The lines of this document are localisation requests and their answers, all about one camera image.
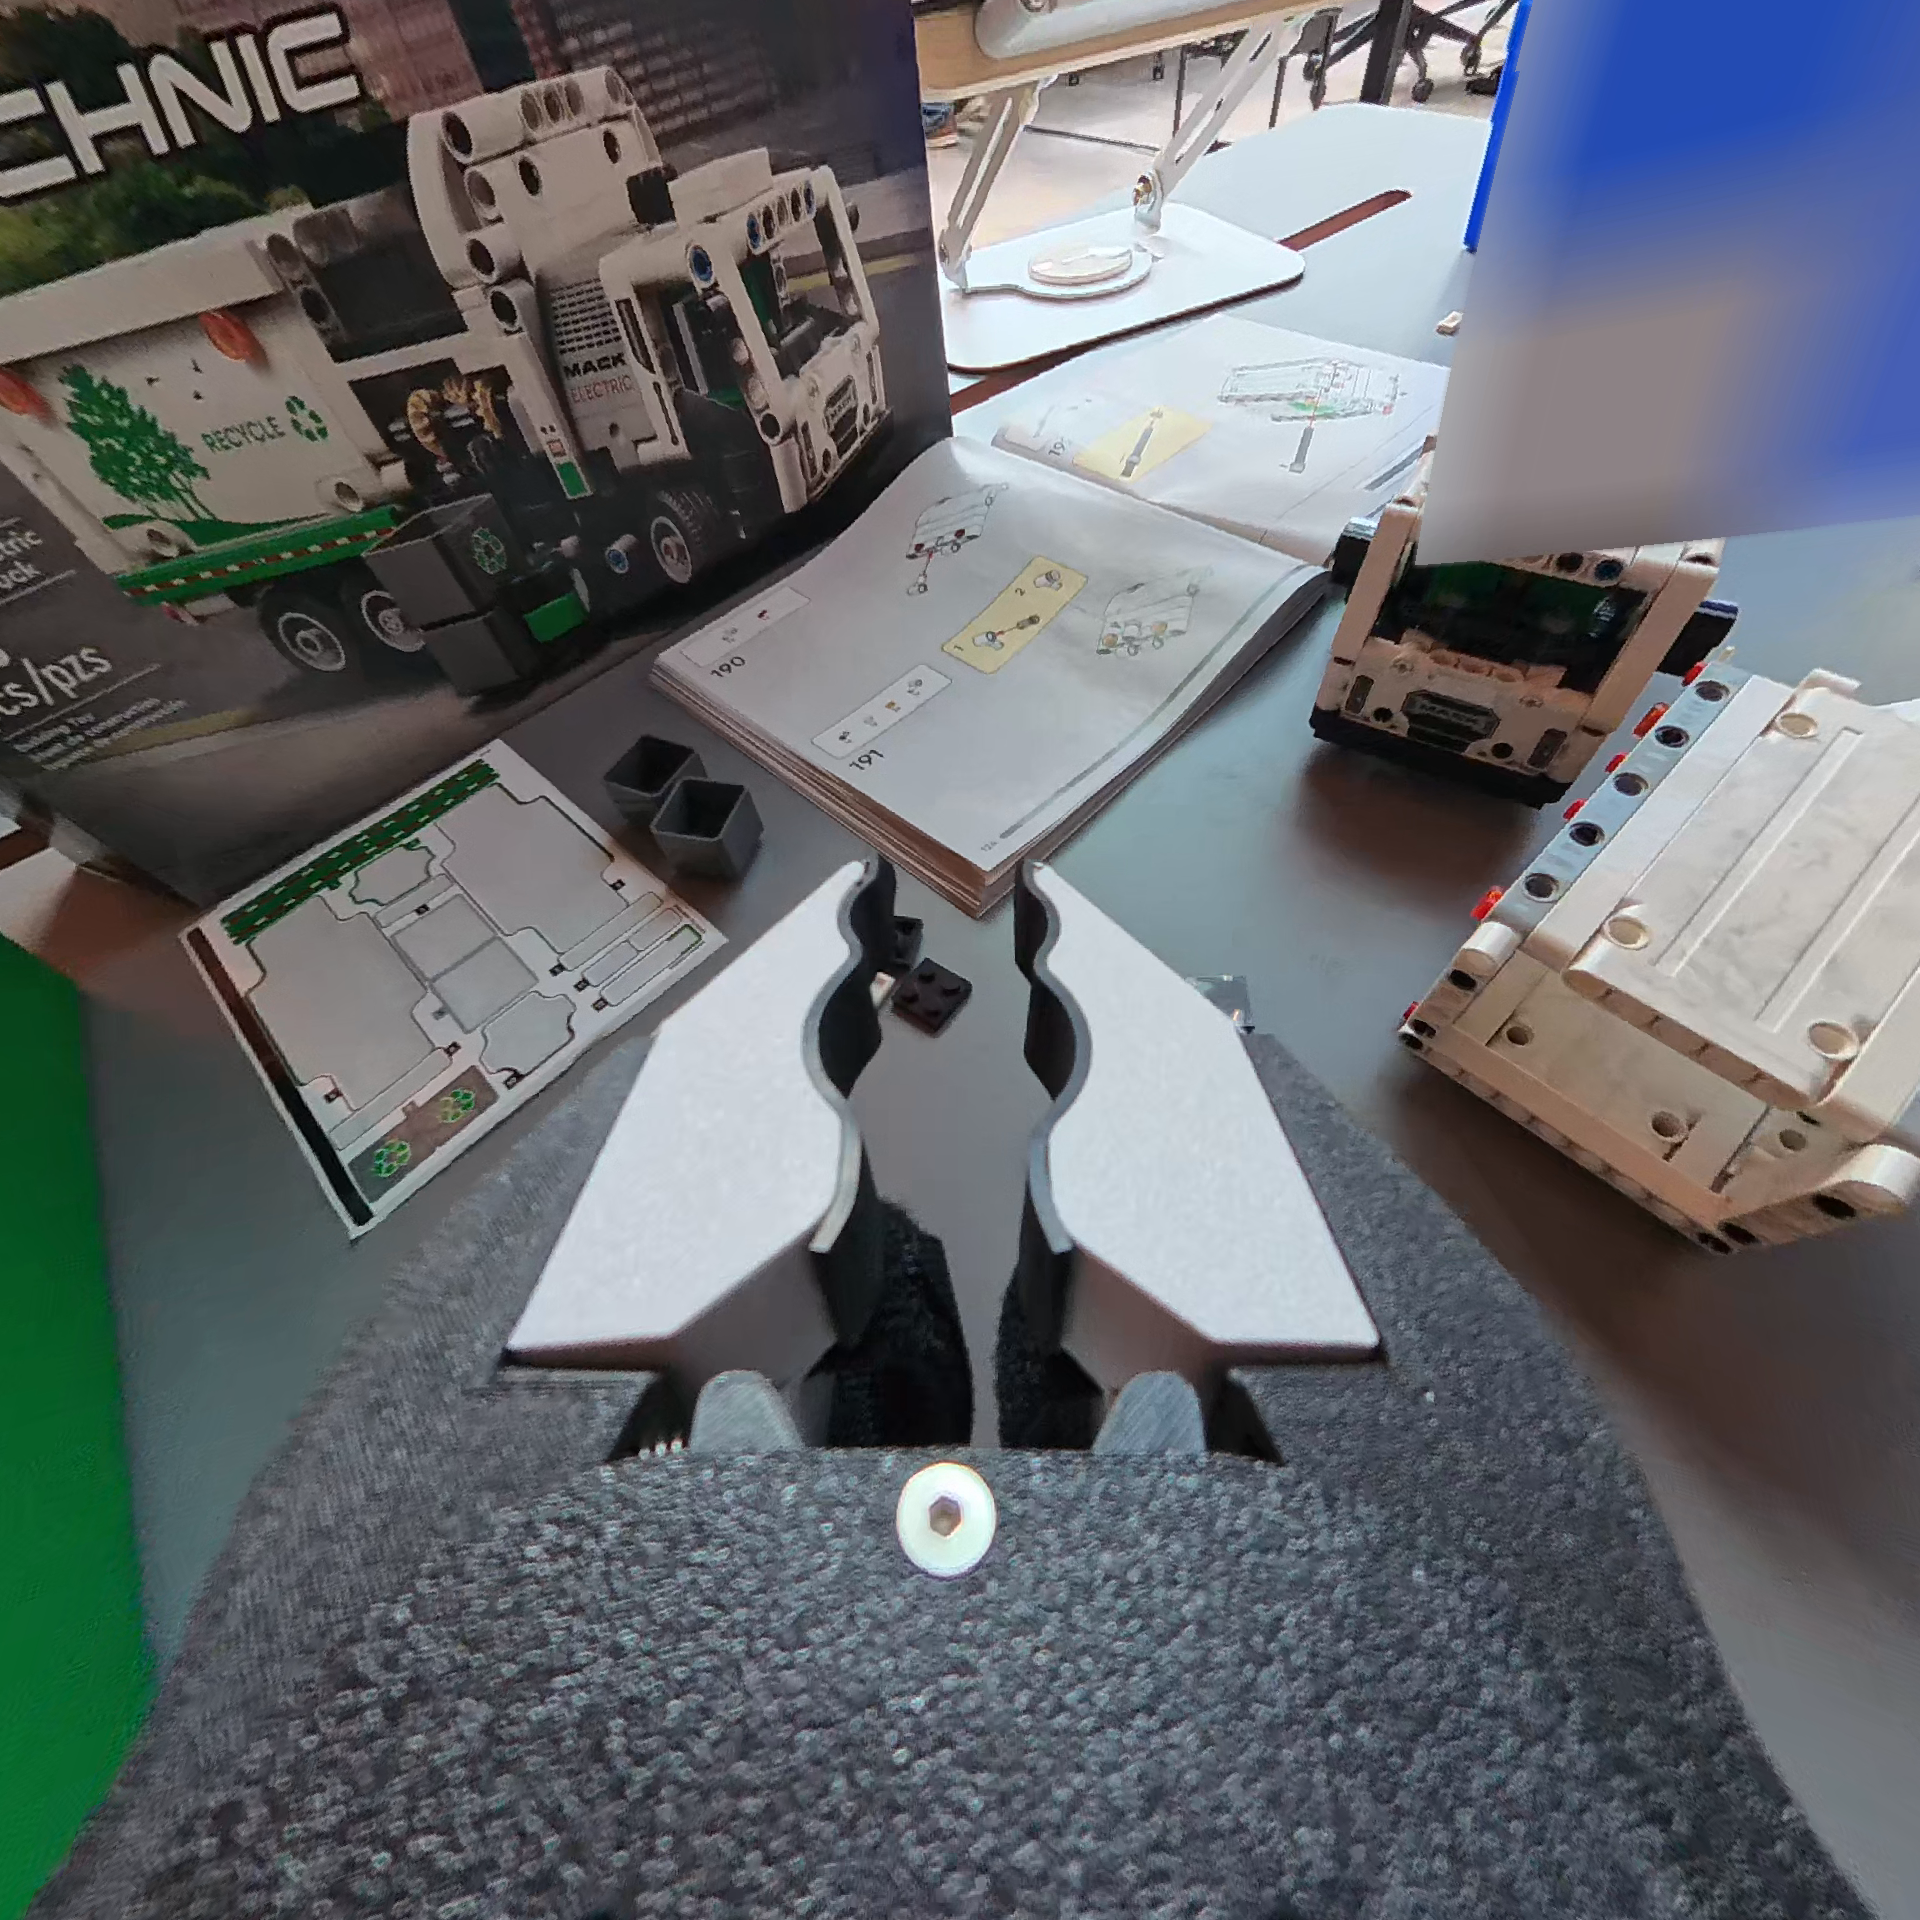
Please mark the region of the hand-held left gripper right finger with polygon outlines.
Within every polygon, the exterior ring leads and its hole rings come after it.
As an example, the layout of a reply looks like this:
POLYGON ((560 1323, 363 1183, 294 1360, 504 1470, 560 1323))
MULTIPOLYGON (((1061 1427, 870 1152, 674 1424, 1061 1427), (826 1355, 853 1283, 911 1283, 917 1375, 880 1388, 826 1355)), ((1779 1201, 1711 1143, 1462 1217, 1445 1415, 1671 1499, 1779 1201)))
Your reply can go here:
POLYGON ((1373 1360, 1379 1331, 1239 1029, 1051 865, 1015 886, 1027 1153, 1015 1299, 1099 1388, 1373 1360))

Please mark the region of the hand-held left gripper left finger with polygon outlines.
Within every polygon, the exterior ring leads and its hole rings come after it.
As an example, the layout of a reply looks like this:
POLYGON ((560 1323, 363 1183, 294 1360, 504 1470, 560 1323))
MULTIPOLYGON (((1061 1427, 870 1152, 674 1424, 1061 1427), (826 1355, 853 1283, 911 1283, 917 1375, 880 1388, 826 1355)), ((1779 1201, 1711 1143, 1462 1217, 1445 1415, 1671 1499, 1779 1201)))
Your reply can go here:
POLYGON ((658 1025, 509 1355, 795 1388, 863 1339, 880 1207, 848 1093, 894 904, 888 859, 837 868, 658 1025))

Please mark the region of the lego sticker sheet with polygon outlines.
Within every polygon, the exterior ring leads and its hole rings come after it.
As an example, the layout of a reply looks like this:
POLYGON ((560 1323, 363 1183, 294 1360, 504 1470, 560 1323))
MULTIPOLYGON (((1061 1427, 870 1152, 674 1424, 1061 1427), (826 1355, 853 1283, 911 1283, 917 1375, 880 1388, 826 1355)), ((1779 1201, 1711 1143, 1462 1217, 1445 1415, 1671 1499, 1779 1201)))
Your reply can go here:
POLYGON ((726 943, 504 741, 183 934, 353 1237, 726 943))

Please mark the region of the small dark grey lego bin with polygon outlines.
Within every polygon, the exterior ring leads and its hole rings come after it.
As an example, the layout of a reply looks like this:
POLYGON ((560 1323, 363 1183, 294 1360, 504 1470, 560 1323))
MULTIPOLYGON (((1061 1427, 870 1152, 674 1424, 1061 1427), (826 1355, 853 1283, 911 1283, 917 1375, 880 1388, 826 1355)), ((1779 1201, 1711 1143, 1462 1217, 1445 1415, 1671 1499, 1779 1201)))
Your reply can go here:
POLYGON ((651 837, 678 873, 728 883, 747 873, 761 833, 753 790, 704 774, 674 781, 651 821, 651 837))
POLYGON ((640 734, 603 772, 603 789, 632 824, 649 824, 685 780, 706 777, 704 758, 672 736, 640 734))

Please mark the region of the lego instruction booklet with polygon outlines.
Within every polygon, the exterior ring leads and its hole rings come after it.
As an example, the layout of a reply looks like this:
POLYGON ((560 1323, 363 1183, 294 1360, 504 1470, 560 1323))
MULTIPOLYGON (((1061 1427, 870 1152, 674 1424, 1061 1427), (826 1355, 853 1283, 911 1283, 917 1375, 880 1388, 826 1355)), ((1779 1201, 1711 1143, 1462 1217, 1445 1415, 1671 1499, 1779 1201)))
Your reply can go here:
POLYGON ((1075 356, 656 683, 978 915, 1319 607, 1448 383, 1225 316, 1075 356))

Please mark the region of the lego truck with green side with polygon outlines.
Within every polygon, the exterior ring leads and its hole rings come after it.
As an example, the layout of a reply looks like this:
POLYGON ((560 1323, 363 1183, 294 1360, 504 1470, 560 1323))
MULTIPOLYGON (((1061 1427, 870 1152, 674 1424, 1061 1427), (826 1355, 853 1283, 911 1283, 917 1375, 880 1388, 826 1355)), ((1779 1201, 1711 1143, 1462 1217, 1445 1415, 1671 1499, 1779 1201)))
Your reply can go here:
POLYGON ((1350 604, 1312 732, 1530 807, 1569 793, 1657 675, 1686 677, 1737 607, 1721 540, 1430 564, 1430 464, 1333 555, 1350 604))

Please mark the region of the white lego truck container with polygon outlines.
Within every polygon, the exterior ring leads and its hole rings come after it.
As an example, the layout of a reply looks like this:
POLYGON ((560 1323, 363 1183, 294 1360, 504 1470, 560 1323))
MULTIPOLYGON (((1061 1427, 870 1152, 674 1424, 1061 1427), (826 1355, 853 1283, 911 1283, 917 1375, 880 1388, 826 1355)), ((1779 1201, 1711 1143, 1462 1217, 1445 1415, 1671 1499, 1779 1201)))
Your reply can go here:
POLYGON ((1400 1035, 1717 1254, 1907 1211, 1915 701, 1709 660, 1400 1035))

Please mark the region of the lego set box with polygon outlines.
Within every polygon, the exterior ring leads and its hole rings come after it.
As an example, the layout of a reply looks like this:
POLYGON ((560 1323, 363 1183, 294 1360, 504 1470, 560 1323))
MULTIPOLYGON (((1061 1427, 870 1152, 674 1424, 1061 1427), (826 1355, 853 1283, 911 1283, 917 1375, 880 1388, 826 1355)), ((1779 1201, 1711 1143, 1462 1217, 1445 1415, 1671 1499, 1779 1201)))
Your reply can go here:
POLYGON ((909 4, 5 4, 5 808, 208 904, 951 430, 909 4))

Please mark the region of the green box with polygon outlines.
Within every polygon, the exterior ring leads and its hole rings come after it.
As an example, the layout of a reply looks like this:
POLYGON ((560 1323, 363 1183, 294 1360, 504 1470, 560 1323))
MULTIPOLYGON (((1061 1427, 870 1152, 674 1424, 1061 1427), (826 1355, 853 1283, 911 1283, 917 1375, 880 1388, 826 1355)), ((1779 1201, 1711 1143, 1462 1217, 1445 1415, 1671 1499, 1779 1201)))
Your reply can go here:
POLYGON ((65 1861, 151 1685, 80 996, 2 941, 2 1916, 65 1861))

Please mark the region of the white tablet stand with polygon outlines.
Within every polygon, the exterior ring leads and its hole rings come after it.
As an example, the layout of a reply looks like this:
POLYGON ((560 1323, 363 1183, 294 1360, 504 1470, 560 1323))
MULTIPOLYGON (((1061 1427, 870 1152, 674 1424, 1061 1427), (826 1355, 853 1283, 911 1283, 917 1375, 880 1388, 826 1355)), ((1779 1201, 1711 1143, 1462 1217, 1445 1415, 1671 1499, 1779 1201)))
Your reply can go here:
POLYGON ((1294 284, 1306 261, 1201 207, 1176 187, 1232 110, 1282 54, 1307 4, 983 3, 917 13, 922 88, 982 97, 987 125, 950 204, 937 256, 951 373, 1017 367, 1128 331, 1294 284), (973 232, 992 183, 1054 78, 1079 65, 1243 30, 1213 93, 1143 167, 1128 209, 1109 207, 978 248, 973 232))

